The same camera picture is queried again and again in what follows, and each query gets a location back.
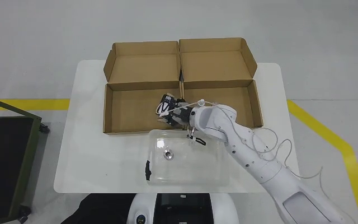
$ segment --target gray floor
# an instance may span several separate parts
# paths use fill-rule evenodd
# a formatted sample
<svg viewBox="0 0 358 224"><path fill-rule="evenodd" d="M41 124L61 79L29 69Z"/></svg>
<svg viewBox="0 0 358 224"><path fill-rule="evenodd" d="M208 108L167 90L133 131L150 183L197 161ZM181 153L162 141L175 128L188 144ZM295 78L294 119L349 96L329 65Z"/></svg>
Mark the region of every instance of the gray floor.
<svg viewBox="0 0 358 224"><path fill-rule="evenodd" d="M105 59L116 41L244 37L258 62L281 66L287 98L358 155L357 0L2 0L0 31L3 99L70 98L77 63ZM36 155L27 223L60 223L85 197L53 190L66 111L34 113L51 133ZM301 173L324 165L326 192L358 220L340 153L294 116L291 123ZM318 179L307 183L320 191ZM232 197L241 223L281 223L267 194Z"/></svg>

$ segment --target cardboard box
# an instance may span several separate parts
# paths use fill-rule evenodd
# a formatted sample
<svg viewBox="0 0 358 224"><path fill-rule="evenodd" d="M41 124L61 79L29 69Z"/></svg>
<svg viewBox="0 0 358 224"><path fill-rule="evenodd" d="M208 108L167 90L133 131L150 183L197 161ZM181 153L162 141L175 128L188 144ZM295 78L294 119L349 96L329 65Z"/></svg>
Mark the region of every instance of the cardboard box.
<svg viewBox="0 0 358 224"><path fill-rule="evenodd" d="M155 110L164 94L181 97L177 41L114 43L103 70L104 133L170 129Z"/></svg>
<svg viewBox="0 0 358 224"><path fill-rule="evenodd" d="M108 81L103 132L171 129L155 114L166 93L189 103L205 99L229 105L237 111L237 123L261 127L252 79L256 68L242 38L114 43L103 69Z"/></svg>
<svg viewBox="0 0 358 224"><path fill-rule="evenodd" d="M236 122L263 126L256 83L255 59L243 38L179 40L183 98L205 99L231 106Z"/></svg>

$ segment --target yellow tape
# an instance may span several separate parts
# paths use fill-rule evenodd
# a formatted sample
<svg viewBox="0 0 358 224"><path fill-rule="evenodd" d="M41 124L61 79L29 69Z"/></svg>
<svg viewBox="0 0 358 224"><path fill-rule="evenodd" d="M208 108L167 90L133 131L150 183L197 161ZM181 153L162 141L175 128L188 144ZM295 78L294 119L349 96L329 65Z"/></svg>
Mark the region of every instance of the yellow tape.
<svg viewBox="0 0 358 224"><path fill-rule="evenodd" d="M0 101L22 110L68 110L69 106L69 99L0 99Z"/></svg>
<svg viewBox="0 0 358 224"><path fill-rule="evenodd" d="M345 163L348 177L351 182L353 195L356 199L356 204L358 205L358 162L353 148L341 137L334 134L316 118L309 115L306 111L297 106L297 104L291 100L287 101L287 105L291 114L295 115L295 117L297 117L301 122L307 125L310 129L312 129L342 153L343 161Z"/></svg>

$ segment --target green cart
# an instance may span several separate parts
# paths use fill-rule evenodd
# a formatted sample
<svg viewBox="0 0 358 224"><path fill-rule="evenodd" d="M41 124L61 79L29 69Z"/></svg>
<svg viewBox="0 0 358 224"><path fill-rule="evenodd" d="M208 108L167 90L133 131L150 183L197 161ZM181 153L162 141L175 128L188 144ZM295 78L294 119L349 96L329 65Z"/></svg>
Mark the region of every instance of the green cart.
<svg viewBox="0 0 358 224"><path fill-rule="evenodd" d="M0 116L0 223L24 223L31 209L22 206L34 161L39 132L49 133L42 118L0 102L0 107L20 114Z"/></svg>

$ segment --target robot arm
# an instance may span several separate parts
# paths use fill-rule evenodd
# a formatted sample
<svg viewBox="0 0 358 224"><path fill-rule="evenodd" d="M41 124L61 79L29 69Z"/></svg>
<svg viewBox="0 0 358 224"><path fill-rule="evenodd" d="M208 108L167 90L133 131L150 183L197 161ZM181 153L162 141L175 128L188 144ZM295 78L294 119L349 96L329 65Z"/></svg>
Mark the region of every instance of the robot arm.
<svg viewBox="0 0 358 224"><path fill-rule="evenodd" d="M268 148L261 140L257 138L253 145L253 131L235 120L236 111L225 105L197 106L189 117L192 127L225 142L228 153L273 198L284 223L344 223L327 198L309 189L271 152L266 152Z"/></svg>

